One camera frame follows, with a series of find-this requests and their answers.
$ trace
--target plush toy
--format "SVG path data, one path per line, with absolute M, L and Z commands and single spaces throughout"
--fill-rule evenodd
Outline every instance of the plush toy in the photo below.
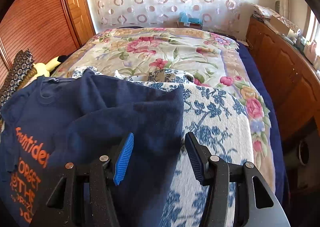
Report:
M 37 74 L 33 77 L 33 79 L 36 79 L 38 76 L 44 75 L 46 77 L 50 76 L 50 72 L 54 70 L 54 68 L 61 64 L 61 62 L 58 61 L 59 57 L 55 57 L 51 59 L 47 64 L 44 63 L 37 63 L 33 64 L 33 66 L 37 70 Z

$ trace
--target cabinet door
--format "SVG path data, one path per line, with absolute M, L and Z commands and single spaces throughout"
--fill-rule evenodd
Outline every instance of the cabinet door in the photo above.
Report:
M 284 49 L 280 49 L 274 60 L 271 73 L 264 80 L 264 85 L 270 94 L 274 107 L 284 102 L 288 93 L 294 87 L 293 83 L 297 71 L 291 55 L 296 55 L 296 53 L 293 50 L 288 53 Z
M 272 72 L 277 56 L 276 43 L 272 37 L 274 36 L 269 34 L 263 35 L 260 48 L 254 58 L 263 82 L 265 82 L 268 75 Z
M 281 139 L 285 141 L 304 126 L 316 110 L 316 97 L 312 85 L 301 76 L 285 102 L 276 109 Z
M 264 25 L 261 22 L 258 22 L 255 19 L 251 18 L 246 35 L 246 40 L 249 44 L 249 52 L 253 58 L 256 56 L 260 47 L 261 39 L 263 36 L 261 31 L 263 31 L 263 27 Z

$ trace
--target metal pin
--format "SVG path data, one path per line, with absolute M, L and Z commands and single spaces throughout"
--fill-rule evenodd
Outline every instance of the metal pin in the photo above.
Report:
M 217 162 L 217 161 L 219 161 L 219 157 L 216 156 L 216 155 L 212 155 L 212 156 L 210 157 L 210 160 L 211 160 L 211 161 L 214 161 L 214 162 Z
M 246 166 L 247 168 L 249 168 L 249 169 L 251 169 L 251 168 L 254 167 L 254 166 L 253 166 L 253 163 L 250 162 L 250 161 L 246 162 L 246 163 L 245 163 L 245 166 Z
M 107 155 L 102 155 L 99 159 L 100 161 L 104 162 L 104 161 L 107 161 L 109 157 Z
M 71 168 L 73 168 L 73 163 L 68 162 L 65 167 L 66 167 L 66 169 L 71 169 Z

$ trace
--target blue and white fabric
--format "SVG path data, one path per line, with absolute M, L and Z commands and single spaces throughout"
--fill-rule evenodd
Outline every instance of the blue and white fabric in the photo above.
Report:
M 199 143 L 207 146 L 211 154 L 228 163 L 242 165 L 246 161 L 253 162 L 249 122 L 238 99 L 224 90 L 197 86 L 183 80 L 182 83 L 158 82 L 165 74 L 163 70 L 159 71 L 151 73 L 151 82 L 136 83 L 164 91 L 183 88 L 183 136 L 189 131 L 193 132 Z M 120 74 L 115 76 L 132 81 L 132 78 Z M 204 211 L 209 188 L 202 187 L 195 179 L 184 139 L 181 143 L 179 159 L 159 227 L 198 227 Z M 235 184 L 230 183 L 227 227 L 233 226 L 234 208 Z
M 126 76 L 122 75 L 115 71 L 114 77 L 119 79 L 124 79 L 127 81 L 140 81 L 140 82 L 171 82 L 171 83 L 180 83 L 180 84 L 191 84 L 194 82 L 194 76 L 186 71 L 163 68 L 154 72 L 148 73 L 148 75 L 134 75 Z
M 82 77 L 84 71 L 85 71 L 87 68 L 90 69 L 91 71 L 93 71 L 95 75 L 103 75 L 103 74 L 100 73 L 100 72 L 97 70 L 97 68 L 94 67 L 94 66 L 78 66 L 78 67 L 76 67 L 75 70 L 73 71 L 71 78 L 77 79 L 77 78 L 79 78 L 79 77 Z

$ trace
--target black clamp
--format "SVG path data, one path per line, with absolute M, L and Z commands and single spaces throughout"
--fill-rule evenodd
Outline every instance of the black clamp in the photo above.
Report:
M 30 227 L 120 227 L 110 188 L 123 180 L 133 149 L 129 133 L 90 164 L 67 163 L 47 172 L 50 179 Z M 85 212 L 84 185 L 89 184 L 90 215 Z
M 234 227 L 290 227 L 278 199 L 252 162 L 226 163 L 199 145 L 192 132 L 186 134 L 185 145 L 196 179 L 210 186 L 199 227 L 225 227 L 229 182 L 236 183 Z

